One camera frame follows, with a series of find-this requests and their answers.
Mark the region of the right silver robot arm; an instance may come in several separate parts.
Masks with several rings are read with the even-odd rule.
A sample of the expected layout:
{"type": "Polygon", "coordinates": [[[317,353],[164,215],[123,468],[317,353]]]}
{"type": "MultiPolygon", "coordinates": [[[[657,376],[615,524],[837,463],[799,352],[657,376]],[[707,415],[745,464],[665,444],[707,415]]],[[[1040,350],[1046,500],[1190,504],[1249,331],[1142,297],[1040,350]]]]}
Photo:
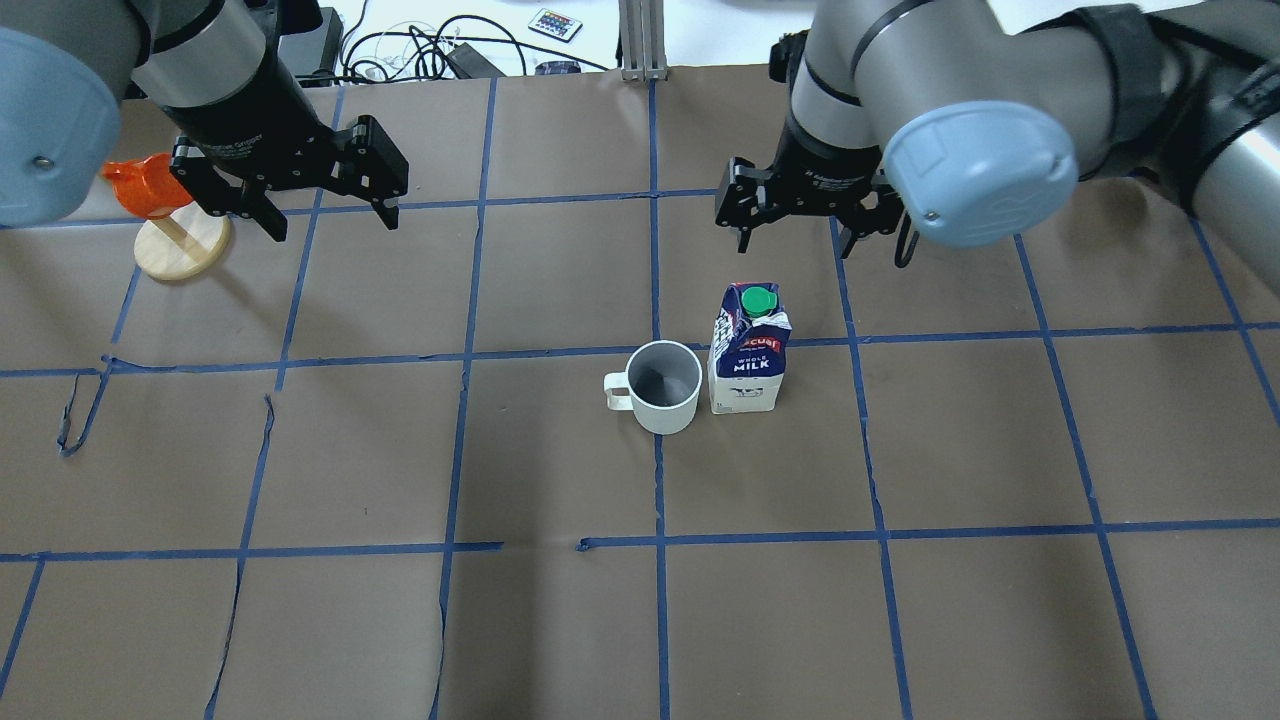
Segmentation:
{"type": "Polygon", "coordinates": [[[1226,237],[1236,204],[1277,224],[1277,163],[1245,154],[1277,131],[1275,1],[1082,6],[1014,35],[987,1],[820,1],[769,73],[788,90],[774,160],[730,159],[716,196],[740,250],[790,215],[847,245],[974,247],[1133,172],[1226,237]]]}

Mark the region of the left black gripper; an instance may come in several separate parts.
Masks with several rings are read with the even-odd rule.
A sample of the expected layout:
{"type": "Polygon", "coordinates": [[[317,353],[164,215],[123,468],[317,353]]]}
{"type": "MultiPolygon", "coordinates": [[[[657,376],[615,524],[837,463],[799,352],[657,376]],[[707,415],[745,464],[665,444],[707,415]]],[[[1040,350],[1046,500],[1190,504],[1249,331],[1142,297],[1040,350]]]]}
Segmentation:
{"type": "Polygon", "coordinates": [[[372,115],[358,115],[339,131],[311,124],[219,149],[180,136],[170,168],[207,214],[251,219],[275,242],[287,241],[288,220],[270,192],[320,188],[357,197],[388,231],[397,231],[399,197],[410,183],[407,158],[372,115]]]}

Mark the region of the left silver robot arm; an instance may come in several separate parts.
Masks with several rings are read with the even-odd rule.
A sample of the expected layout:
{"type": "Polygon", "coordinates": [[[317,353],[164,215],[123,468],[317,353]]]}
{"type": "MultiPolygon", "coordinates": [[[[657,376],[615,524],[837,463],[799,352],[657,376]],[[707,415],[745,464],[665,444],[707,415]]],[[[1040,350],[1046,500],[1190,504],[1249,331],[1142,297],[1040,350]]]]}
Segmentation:
{"type": "Polygon", "coordinates": [[[379,122],[323,123],[279,58],[282,36],[321,24],[315,1],[5,1],[1,219],[63,219],[86,200],[138,88],[179,129],[166,173],[210,215],[287,236],[270,193],[320,188],[383,224],[410,164],[379,122]]]}

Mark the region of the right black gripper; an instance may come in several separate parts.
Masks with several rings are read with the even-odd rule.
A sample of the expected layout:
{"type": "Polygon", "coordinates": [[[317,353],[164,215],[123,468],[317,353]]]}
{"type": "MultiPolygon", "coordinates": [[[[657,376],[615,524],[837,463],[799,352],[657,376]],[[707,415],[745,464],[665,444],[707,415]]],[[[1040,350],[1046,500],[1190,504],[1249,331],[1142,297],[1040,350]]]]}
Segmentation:
{"type": "Polygon", "coordinates": [[[753,229],[786,217],[833,217],[841,224],[840,259],[872,233],[899,228],[902,200],[878,177],[881,152],[852,150],[822,158],[786,150],[767,168],[732,156],[716,192],[714,223],[736,233],[746,254],[753,229]]]}

